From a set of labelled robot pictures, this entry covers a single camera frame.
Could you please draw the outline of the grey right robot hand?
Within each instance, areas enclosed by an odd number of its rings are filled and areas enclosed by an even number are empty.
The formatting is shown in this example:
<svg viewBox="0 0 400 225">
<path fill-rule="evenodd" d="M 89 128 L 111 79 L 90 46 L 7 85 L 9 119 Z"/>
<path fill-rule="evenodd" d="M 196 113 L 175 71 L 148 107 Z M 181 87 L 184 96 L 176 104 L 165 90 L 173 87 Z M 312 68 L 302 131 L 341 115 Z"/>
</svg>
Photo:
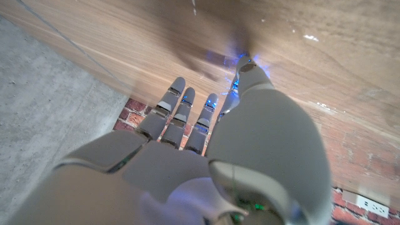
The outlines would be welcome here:
<svg viewBox="0 0 400 225">
<path fill-rule="evenodd" d="M 309 115 L 250 57 L 216 122 L 208 97 L 180 147 L 194 90 L 177 78 L 134 131 L 68 154 L 10 224 L 328 224 L 331 174 Z"/>
</svg>

